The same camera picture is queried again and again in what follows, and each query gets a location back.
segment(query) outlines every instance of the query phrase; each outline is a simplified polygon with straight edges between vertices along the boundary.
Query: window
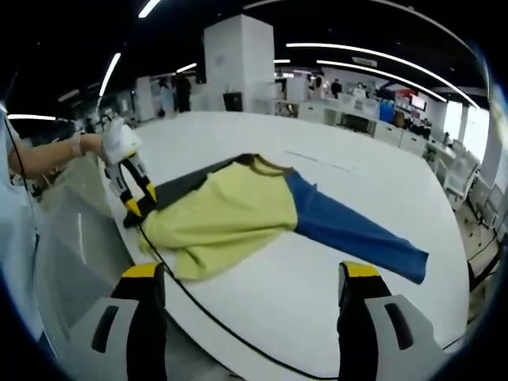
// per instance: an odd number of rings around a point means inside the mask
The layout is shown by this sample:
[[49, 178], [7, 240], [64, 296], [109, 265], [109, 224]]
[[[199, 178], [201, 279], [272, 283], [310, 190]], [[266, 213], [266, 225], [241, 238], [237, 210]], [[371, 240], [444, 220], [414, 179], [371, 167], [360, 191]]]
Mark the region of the window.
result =
[[489, 135], [488, 110], [468, 108], [468, 120], [466, 122], [466, 133], [464, 135], [464, 147], [472, 152], [481, 162], [485, 155], [487, 137]]
[[459, 137], [460, 119], [462, 119], [462, 103], [448, 102], [444, 116], [444, 131], [449, 133], [452, 139]]

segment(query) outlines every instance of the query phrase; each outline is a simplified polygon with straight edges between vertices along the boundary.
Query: yellow shirt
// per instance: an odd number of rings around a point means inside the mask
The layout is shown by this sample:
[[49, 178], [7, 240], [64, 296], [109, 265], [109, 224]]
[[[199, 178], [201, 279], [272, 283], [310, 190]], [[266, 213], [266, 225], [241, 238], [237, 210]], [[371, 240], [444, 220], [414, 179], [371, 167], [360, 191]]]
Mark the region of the yellow shirt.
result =
[[[178, 256], [177, 278], [201, 279], [224, 271], [294, 229], [297, 214], [283, 172], [258, 159], [254, 167], [265, 175], [233, 163], [208, 175], [198, 190], [147, 216], [143, 229], [148, 239]], [[140, 247], [149, 250], [143, 237]]]

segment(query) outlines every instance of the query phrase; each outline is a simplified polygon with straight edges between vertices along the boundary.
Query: ceiling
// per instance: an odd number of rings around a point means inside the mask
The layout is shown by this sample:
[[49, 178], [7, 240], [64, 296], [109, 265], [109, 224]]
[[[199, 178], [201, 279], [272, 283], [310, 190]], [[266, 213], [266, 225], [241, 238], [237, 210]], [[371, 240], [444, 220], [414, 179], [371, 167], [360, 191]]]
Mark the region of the ceiling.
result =
[[[2, 13], [12, 25], [4, 22], [1, 27], [4, 52], [9, 54], [2, 62], [0, 91], [9, 92], [9, 111], [70, 115], [71, 104], [84, 94], [97, 96], [116, 52], [122, 56], [108, 85], [109, 92], [132, 87], [142, 75], [171, 72], [192, 62], [198, 62], [198, 73], [204, 75], [203, 29], [242, 12], [274, 26], [275, 56], [289, 58], [293, 65], [312, 67], [316, 60], [351, 63], [352, 56], [373, 58], [336, 49], [286, 48], [290, 42], [347, 44], [409, 60], [457, 86], [484, 87], [474, 56], [460, 42], [427, 21], [386, 4], [368, 0], [285, 0], [243, 10], [243, 6], [254, 2], [162, 0], [146, 19], [138, 19], [146, 1], [2, 4]], [[484, 17], [481, 11], [467, 12], [448, 2], [446, 6], [440, 2], [437, 9], [429, 3], [412, 1], [416, 10], [446, 25], [465, 41], [475, 37], [489, 56], [496, 56], [491, 39], [473, 36], [476, 31], [471, 25], [478, 25], [477, 20]], [[443, 86], [411, 67], [375, 59], [379, 70], [425, 87]], [[88, 89], [96, 83], [99, 85]], [[82, 94], [66, 102], [57, 101], [74, 89]]]

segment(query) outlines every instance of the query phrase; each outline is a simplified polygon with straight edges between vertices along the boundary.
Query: trash bin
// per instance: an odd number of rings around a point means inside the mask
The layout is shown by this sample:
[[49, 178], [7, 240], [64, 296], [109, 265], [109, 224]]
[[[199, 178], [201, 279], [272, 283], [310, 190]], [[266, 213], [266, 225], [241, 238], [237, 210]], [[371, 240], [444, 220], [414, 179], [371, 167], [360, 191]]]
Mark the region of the trash bin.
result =
[[244, 110], [241, 93], [224, 93], [223, 98], [226, 111], [242, 112]]

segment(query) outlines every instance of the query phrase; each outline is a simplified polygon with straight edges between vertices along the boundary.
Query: human arm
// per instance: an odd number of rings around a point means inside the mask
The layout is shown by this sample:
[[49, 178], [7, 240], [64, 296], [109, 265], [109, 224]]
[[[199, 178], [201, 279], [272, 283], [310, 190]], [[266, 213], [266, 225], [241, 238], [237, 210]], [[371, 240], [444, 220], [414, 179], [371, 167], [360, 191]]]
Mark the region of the human arm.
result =
[[[75, 158], [75, 154], [72, 150], [72, 139], [57, 141], [37, 147], [25, 147], [19, 140], [15, 140], [14, 142], [16, 147], [13, 146], [7, 156], [9, 168], [19, 175], [23, 175], [19, 160], [21, 159], [27, 179], [35, 179], [41, 175], [48, 174], [55, 167], [64, 165]], [[81, 136], [79, 147], [83, 155], [87, 152], [93, 152], [103, 157], [101, 146], [101, 135], [89, 133]]]

